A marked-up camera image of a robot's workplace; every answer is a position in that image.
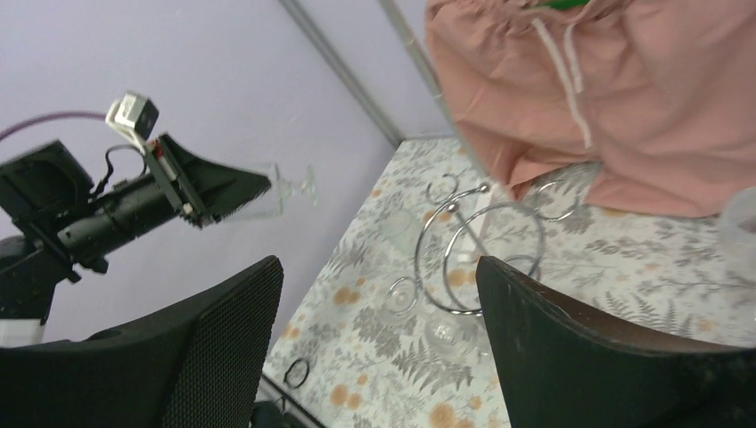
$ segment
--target white drawstring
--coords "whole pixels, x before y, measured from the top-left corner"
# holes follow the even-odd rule
[[[574,28],[574,24],[568,26],[564,31],[564,51],[567,54],[567,58],[570,60],[572,76],[574,76],[575,79],[573,84],[572,76],[570,72],[567,71],[567,64],[562,57],[562,54],[559,52],[559,47],[556,45],[554,38],[551,37],[548,29],[546,29],[546,24],[544,24],[540,18],[534,19],[532,23],[536,32],[540,36],[541,41],[546,47],[549,56],[551,56],[551,60],[554,62],[556,74],[562,81],[564,92],[567,95],[567,106],[570,108],[570,115],[578,125],[578,128],[580,128],[580,132],[583,134],[583,144],[586,149],[589,149],[593,147],[593,137],[591,136],[588,121],[580,112],[578,106],[578,93],[583,91],[583,77],[580,72],[578,55],[575,53],[575,46],[572,43],[572,29]]]

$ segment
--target pink fabric bag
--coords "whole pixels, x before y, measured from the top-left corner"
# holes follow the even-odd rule
[[[601,161],[586,203],[701,217],[756,186],[756,1],[429,0],[460,132],[515,199]]]

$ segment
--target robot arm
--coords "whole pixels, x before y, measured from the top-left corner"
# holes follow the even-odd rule
[[[0,241],[0,346],[4,335],[29,335],[31,325],[45,324],[55,286],[81,279],[76,265],[105,274],[107,254],[171,219],[202,228],[270,189],[267,177],[201,159],[168,134],[147,141],[157,118],[141,95],[114,103],[109,125],[149,172],[108,193],[106,180],[95,186],[60,141],[0,164],[0,207],[23,233]]]

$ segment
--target wall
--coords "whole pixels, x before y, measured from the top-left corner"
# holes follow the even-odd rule
[[[378,0],[300,0],[300,3],[406,136],[454,134]],[[425,0],[396,0],[396,3],[415,36],[424,40]]]
[[[292,201],[282,218],[201,232],[174,220],[116,251],[107,276],[59,287],[47,340],[140,317],[268,254],[286,269],[277,337],[392,155],[273,1],[5,2],[0,57],[0,128],[47,111],[104,111],[135,89],[161,110],[156,132],[217,161],[277,161],[297,179],[311,163],[320,188],[314,209]],[[55,138],[95,179],[104,150],[123,143],[104,124],[62,122],[3,141],[0,159]],[[129,156],[114,154],[117,177],[138,171]],[[15,233],[3,218],[0,236]]]

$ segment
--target flower pattern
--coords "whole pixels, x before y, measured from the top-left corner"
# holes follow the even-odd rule
[[[556,216],[586,193],[597,170],[584,163],[543,176],[537,184],[555,184],[522,203]],[[327,426],[509,426],[492,360],[468,353],[451,361],[431,348],[423,327],[436,309],[421,302],[403,323],[392,325],[377,314],[389,286],[414,272],[412,260],[382,239],[379,225],[394,210],[408,210],[424,222],[437,208],[425,188],[434,183],[434,196],[447,192],[444,173],[459,176],[460,190],[481,181],[454,139],[399,147],[267,358],[265,373],[281,385],[294,360],[309,360],[307,381],[289,393]],[[494,195],[494,202],[507,200]],[[472,214],[473,207],[474,201],[465,201],[462,211]],[[516,210],[489,217],[481,235],[493,255],[534,254],[532,219]],[[731,345],[756,342],[756,284],[727,272],[714,218],[581,205],[544,226],[543,284],[667,333]],[[441,255],[456,228],[454,218],[440,216],[422,247],[423,280],[445,304],[451,300],[444,294]],[[448,269],[453,292],[470,307],[478,305],[474,270],[473,263],[455,258]]]

